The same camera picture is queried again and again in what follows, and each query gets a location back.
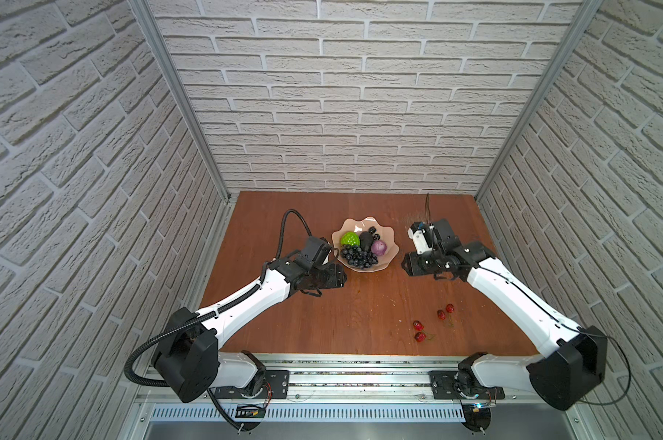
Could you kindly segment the dark grape bunch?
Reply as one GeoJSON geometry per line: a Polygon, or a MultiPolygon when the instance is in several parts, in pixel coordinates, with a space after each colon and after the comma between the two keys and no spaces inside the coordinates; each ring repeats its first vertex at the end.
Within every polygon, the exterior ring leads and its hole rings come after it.
{"type": "Polygon", "coordinates": [[[342,245],[340,258],[351,268],[365,271],[378,264],[378,257],[373,253],[371,246],[342,245]]]}

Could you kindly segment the green bumpy fake fruit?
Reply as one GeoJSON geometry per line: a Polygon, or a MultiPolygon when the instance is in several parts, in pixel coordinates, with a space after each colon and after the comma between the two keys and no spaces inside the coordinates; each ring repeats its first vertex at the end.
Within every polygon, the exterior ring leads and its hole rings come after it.
{"type": "Polygon", "coordinates": [[[360,237],[353,231],[348,231],[342,235],[340,239],[342,247],[359,247],[361,244],[360,237]]]}

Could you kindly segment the purple fake onion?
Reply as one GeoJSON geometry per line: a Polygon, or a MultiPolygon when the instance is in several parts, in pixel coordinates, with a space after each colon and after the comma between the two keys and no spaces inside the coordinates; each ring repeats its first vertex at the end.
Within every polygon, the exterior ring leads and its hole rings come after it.
{"type": "Polygon", "coordinates": [[[377,257],[382,257],[386,255],[387,245],[382,239],[375,240],[371,245],[371,251],[377,257]]]}

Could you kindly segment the pink wavy fruit bowl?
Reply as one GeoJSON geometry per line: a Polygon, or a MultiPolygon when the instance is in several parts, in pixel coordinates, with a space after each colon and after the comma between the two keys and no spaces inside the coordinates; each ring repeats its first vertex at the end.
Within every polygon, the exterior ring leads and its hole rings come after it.
{"type": "Polygon", "coordinates": [[[394,229],[380,225],[372,216],[345,220],[331,237],[340,262],[360,273],[387,269],[399,253],[394,229]]]}

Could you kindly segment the dark fake avocado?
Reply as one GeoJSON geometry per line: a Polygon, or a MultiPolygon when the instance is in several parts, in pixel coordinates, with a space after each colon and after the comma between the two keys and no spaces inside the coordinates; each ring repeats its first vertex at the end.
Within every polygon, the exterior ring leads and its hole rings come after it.
{"type": "Polygon", "coordinates": [[[371,250],[371,245],[373,244],[374,240],[372,238],[372,235],[368,231],[362,231],[362,233],[359,235],[361,244],[359,248],[362,251],[369,252],[371,250]]]}

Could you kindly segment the red cherry pair front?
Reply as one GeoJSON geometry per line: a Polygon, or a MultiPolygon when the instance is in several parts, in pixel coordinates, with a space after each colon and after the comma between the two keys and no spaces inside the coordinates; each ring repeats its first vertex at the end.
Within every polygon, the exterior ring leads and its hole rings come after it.
{"type": "Polygon", "coordinates": [[[419,320],[415,320],[412,323],[412,326],[413,326],[414,330],[416,331],[416,333],[414,335],[414,339],[415,339],[415,341],[417,341],[417,343],[421,343],[421,342],[424,342],[424,341],[429,341],[429,340],[434,339],[435,335],[427,333],[425,331],[424,324],[422,324],[419,320]]]}

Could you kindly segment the small dark berry cluster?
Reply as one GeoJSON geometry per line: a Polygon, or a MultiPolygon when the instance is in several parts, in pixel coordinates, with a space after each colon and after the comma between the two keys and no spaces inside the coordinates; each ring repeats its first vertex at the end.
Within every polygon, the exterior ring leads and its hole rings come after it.
{"type": "Polygon", "coordinates": [[[378,234],[378,231],[375,227],[370,227],[368,229],[368,232],[372,235],[372,238],[373,238],[374,241],[380,239],[380,235],[378,234]]]}

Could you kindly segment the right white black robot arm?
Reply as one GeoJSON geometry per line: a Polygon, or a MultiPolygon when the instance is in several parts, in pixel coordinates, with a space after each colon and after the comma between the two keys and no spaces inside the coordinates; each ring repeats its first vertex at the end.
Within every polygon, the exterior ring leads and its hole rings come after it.
{"type": "Polygon", "coordinates": [[[487,352],[467,357],[455,375],[455,388],[464,398],[509,388],[534,392],[552,408],[566,411],[603,382],[607,336],[595,326],[580,326],[548,305],[483,244],[410,252],[402,267],[410,276],[438,279],[450,273],[470,284],[498,306],[538,350],[527,357],[487,352]]]}

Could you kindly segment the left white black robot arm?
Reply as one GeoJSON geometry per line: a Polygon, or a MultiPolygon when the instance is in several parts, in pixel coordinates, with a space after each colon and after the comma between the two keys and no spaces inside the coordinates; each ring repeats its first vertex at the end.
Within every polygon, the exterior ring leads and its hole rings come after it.
{"type": "Polygon", "coordinates": [[[263,274],[225,299],[192,312],[175,312],[156,344],[152,366],[182,403],[191,403],[212,388],[234,388],[249,397],[265,388],[266,366],[252,353],[220,350],[244,326],[295,293],[320,297],[342,288],[342,265],[275,260],[263,274]]]}

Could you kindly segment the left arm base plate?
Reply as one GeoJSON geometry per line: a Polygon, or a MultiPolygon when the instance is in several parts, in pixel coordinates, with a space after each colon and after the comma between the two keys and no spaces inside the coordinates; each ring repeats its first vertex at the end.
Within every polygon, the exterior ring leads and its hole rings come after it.
{"type": "Polygon", "coordinates": [[[221,387],[214,390],[218,399],[234,400],[285,400],[290,383],[289,370],[267,370],[256,374],[253,381],[243,388],[221,387]]]}

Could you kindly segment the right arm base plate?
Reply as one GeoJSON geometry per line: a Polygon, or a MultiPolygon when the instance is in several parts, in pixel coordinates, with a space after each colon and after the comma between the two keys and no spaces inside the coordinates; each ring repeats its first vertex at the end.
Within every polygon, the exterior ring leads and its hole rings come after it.
{"type": "Polygon", "coordinates": [[[437,401],[500,401],[505,399],[501,387],[480,385],[467,370],[432,370],[429,374],[433,397],[437,401]]]}

